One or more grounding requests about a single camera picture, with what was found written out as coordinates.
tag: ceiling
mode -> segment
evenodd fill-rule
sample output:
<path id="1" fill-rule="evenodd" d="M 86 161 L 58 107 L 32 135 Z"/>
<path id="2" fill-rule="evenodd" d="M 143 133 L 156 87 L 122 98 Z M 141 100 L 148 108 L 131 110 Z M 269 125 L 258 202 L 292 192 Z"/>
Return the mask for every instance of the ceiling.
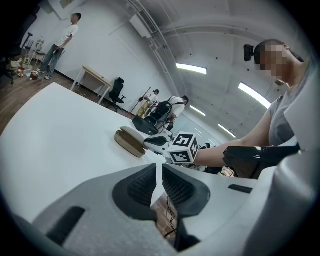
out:
<path id="1" fill-rule="evenodd" d="M 211 126 L 223 125 L 238 138 L 248 134 L 266 108 L 238 89 L 250 86 L 270 102 L 286 91 L 245 62 L 243 46 L 265 39 L 286 42 L 302 57 L 307 40 L 287 12 L 268 0 L 140 0 L 160 28 L 175 61 L 207 68 L 207 75 L 169 66 L 180 96 L 206 114 Z"/>

